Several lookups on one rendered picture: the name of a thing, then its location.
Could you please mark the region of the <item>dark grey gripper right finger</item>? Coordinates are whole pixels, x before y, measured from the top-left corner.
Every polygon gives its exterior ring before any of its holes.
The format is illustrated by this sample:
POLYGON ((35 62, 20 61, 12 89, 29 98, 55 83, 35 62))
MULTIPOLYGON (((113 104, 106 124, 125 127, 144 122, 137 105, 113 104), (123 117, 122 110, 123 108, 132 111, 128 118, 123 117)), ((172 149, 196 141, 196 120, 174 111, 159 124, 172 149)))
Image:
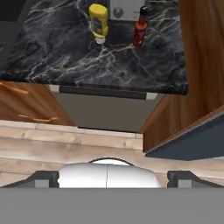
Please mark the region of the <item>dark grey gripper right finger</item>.
POLYGON ((214 182, 203 180, 197 177, 191 171, 168 171, 167 178, 168 188, 224 188, 224 185, 219 185, 214 182))

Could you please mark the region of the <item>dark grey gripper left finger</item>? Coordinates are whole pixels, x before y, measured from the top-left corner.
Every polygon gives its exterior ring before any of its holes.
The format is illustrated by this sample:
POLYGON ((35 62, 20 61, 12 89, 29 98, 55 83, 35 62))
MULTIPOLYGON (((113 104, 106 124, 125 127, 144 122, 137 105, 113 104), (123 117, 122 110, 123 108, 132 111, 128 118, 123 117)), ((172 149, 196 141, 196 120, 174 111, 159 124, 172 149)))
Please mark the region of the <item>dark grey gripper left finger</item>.
POLYGON ((59 188, 58 171, 35 171, 26 179, 5 185, 4 187, 24 187, 24 188, 59 188))

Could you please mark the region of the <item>wooden drawer cabinet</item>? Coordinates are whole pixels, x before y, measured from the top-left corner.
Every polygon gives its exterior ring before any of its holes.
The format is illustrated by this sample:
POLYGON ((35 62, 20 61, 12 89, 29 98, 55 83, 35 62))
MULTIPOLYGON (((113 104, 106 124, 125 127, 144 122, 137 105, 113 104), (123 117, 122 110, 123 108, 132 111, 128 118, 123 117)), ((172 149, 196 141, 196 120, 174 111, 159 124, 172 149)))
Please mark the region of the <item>wooden drawer cabinet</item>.
POLYGON ((75 125, 45 85, 3 80, 0 80, 0 82, 29 91, 29 94, 20 94, 0 86, 0 120, 66 126, 75 125), (57 117, 59 120, 55 122, 35 122, 18 117, 18 115, 34 118, 57 117))

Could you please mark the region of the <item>yellow mustard bottle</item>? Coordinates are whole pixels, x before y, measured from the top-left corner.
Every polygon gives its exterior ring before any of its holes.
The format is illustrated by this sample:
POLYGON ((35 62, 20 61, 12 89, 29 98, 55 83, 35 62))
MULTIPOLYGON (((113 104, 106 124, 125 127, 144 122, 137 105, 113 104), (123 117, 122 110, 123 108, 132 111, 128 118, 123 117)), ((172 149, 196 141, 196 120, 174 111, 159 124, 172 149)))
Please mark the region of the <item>yellow mustard bottle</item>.
POLYGON ((109 33, 108 9, 101 4, 92 3, 88 10, 91 20, 91 32, 94 35, 96 43, 102 45, 109 33))

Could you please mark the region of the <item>red condiment bottle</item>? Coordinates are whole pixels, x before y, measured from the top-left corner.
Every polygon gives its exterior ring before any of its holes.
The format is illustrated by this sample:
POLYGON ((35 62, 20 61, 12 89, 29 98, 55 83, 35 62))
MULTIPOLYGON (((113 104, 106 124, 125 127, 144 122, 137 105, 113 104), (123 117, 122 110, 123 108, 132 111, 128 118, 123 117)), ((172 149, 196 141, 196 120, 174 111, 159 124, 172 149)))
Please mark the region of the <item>red condiment bottle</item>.
POLYGON ((139 19, 135 23, 135 32, 133 46, 140 47, 144 42, 144 36, 147 29, 148 7, 142 6, 139 11, 139 19))

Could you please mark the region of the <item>wooden cabinet side panel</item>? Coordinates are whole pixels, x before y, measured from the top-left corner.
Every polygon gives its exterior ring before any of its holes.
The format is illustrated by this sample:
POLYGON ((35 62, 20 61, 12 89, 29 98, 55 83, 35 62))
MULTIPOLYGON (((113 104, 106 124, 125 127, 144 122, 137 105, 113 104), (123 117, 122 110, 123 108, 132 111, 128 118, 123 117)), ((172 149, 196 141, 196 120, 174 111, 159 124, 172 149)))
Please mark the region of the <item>wooden cabinet side panel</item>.
POLYGON ((188 94, 165 95, 140 129, 143 151, 224 111, 224 0, 179 0, 188 94))

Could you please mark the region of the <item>white toaster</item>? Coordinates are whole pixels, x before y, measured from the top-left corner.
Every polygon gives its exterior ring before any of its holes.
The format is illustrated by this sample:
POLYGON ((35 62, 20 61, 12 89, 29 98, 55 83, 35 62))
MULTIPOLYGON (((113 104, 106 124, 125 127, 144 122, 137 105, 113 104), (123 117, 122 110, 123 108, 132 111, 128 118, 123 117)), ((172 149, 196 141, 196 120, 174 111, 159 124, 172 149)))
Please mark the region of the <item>white toaster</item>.
POLYGON ((109 0, 109 18, 117 21, 137 21, 146 0, 109 0))

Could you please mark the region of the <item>grey dishwasher door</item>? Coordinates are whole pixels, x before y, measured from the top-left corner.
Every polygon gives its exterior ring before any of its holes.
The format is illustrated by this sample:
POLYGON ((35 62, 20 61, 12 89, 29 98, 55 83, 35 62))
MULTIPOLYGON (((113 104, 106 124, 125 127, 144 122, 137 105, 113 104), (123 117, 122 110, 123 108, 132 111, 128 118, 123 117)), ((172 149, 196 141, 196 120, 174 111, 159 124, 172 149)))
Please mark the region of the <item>grey dishwasher door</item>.
POLYGON ((72 121, 83 129, 137 133, 153 112, 162 94, 154 100, 104 97, 84 94, 54 94, 72 121))

